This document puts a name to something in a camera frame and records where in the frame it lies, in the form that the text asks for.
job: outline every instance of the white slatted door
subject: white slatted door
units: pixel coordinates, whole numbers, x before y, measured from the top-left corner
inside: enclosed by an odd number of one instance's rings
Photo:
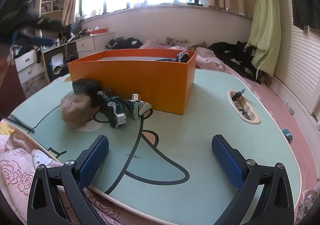
[[[320,97],[320,34],[295,27],[292,0],[279,1],[281,46],[274,75],[312,114]]]

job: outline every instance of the yellow cloth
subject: yellow cloth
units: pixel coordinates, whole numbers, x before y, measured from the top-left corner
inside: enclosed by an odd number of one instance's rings
[[[279,0],[257,0],[247,46],[257,47],[252,64],[273,76],[281,41]]]
[[[9,128],[9,125],[5,122],[0,123],[0,135],[11,135],[13,130]]]

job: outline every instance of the trash in tray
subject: trash in tray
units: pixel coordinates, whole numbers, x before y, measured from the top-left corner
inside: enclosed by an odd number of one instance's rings
[[[232,96],[232,101],[235,104],[236,108],[240,111],[240,113],[248,120],[251,120],[248,112],[244,109],[244,106],[241,104],[241,97],[244,93],[245,89],[242,91],[237,91],[235,95]]]

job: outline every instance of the paper roll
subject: paper roll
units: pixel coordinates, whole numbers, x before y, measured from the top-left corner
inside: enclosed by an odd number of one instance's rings
[[[63,53],[58,53],[51,57],[52,70],[55,75],[59,74],[64,64]]]

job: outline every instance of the black box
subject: black box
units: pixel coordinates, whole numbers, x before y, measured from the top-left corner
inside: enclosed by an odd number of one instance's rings
[[[88,79],[79,79],[72,83],[75,94],[86,94],[90,96],[91,107],[99,106],[97,92],[101,90],[100,82]]]

